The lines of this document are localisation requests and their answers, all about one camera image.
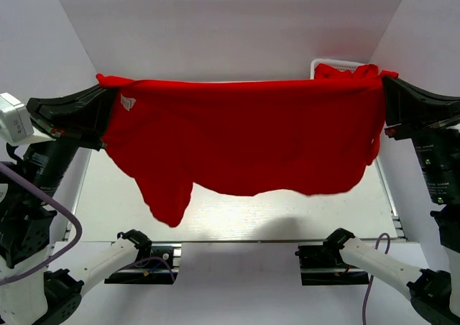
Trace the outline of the red t-shirt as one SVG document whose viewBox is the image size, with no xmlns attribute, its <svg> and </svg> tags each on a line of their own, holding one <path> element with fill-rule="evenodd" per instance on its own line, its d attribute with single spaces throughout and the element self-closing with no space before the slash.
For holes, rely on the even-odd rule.
<svg viewBox="0 0 460 325">
<path fill-rule="evenodd" d="M 196 184 L 231 196 L 345 193 L 379 153 L 385 76 L 397 73 L 241 83 L 100 74 L 100 87 L 118 90 L 103 142 L 170 227 Z"/>
</svg>

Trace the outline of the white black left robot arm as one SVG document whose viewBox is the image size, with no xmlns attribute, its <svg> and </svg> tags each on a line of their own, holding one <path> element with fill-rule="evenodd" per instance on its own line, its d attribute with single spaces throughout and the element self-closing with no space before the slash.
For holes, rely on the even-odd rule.
<svg viewBox="0 0 460 325">
<path fill-rule="evenodd" d="M 61 324 L 89 290 L 110 275 L 148 260 L 150 239 L 118 234 L 101 256 L 73 270 L 50 272 L 50 227 L 68 215 L 54 195 L 78 149 L 100 150 L 117 92 L 99 86 L 26 104 L 1 95 L 1 322 Z"/>
</svg>

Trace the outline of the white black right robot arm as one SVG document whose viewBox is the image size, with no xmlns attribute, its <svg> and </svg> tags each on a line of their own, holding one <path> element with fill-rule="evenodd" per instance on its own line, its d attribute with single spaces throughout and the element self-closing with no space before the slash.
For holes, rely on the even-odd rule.
<svg viewBox="0 0 460 325">
<path fill-rule="evenodd" d="M 443 96 L 399 78 L 382 80 L 385 134 L 412 142 L 430 200 L 438 241 L 421 241 L 426 267 L 398 260 L 339 228 L 323 247 L 335 262 L 357 267 L 392 287 L 429 324 L 459 323 L 459 97 Z"/>
</svg>

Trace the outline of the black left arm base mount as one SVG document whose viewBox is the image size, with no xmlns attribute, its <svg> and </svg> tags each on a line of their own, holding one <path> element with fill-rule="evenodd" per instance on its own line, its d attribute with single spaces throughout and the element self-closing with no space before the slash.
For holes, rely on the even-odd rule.
<svg viewBox="0 0 460 325">
<path fill-rule="evenodd" d="M 172 285 L 178 276 L 181 244 L 152 244 L 137 264 L 105 279 L 107 285 Z"/>
</svg>

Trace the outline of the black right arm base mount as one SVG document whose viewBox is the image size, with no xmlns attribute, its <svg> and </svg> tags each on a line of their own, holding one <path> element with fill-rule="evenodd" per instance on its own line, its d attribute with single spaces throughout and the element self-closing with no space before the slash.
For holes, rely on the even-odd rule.
<svg viewBox="0 0 460 325">
<path fill-rule="evenodd" d="M 369 275 L 360 268 L 342 262 L 323 245 L 300 245 L 299 259 L 303 286 L 368 285 Z"/>
</svg>

